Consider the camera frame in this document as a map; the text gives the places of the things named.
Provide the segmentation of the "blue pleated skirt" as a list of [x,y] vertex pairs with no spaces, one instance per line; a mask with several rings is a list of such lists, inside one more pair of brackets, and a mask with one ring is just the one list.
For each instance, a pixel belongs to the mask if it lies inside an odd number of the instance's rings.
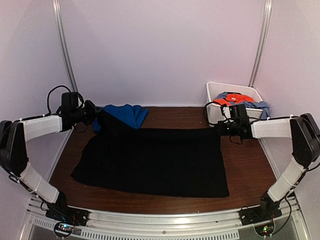
[[130,104],[122,106],[109,104],[100,109],[101,112],[92,123],[93,130],[110,131],[114,135],[140,129],[149,113],[149,110],[141,105]]

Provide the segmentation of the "black garment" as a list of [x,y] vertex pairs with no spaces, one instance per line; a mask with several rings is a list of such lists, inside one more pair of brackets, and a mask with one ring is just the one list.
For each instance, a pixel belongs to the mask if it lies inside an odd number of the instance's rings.
[[225,198],[221,138],[214,128],[135,129],[102,111],[100,131],[84,147],[71,177],[127,193]]

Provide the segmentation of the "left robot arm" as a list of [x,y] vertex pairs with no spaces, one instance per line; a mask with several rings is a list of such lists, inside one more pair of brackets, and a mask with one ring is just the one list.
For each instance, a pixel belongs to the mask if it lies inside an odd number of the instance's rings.
[[22,185],[31,195],[40,198],[61,222],[72,218],[65,193],[51,185],[34,167],[30,159],[30,142],[67,132],[77,124],[89,126],[101,108],[91,100],[84,100],[78,92],[65,92],[56,112],[3,120],[0,123],[0,166],[9,177]]

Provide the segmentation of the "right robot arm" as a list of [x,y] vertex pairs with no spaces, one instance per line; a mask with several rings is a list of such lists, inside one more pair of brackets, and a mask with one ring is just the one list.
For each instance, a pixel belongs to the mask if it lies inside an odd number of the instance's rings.
[[252,223],[253,218],[270,220],[281,215],[279,206],[290,195],[304,176],[312,171],[311,165],[320,156],[320,130],[309,113],[300,116],[286,116],[258,119],[249,116],[244,104],[222,105],[222,120],[217,122],[221,136],[239,137],[241,141],[249,139],[265,140],[268,143],[283,143],[282,154],[287,166],[277,177],[276,182],[260,198],[259,206],[242,210],[240,216]]

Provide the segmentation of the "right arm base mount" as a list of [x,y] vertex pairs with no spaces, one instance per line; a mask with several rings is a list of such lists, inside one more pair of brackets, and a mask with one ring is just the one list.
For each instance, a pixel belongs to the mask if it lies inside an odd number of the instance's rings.
[[255,233],[262,238],[271,237],[276,232],[275,218],[282,216],[280,209],[264,212],[260,205],[242,207],[238,212],[242,226],[253,225]]

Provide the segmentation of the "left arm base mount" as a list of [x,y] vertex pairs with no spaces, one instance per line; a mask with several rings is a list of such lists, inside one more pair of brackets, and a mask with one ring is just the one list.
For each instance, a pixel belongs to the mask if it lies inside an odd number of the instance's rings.
[[53,226],[53,232],[58,238],[65,240],[74,233],[76,227],[86,226],[89,219],[89,211],[69,206],[66,211],[62,211],[47,205],[45,216],[57,221]]

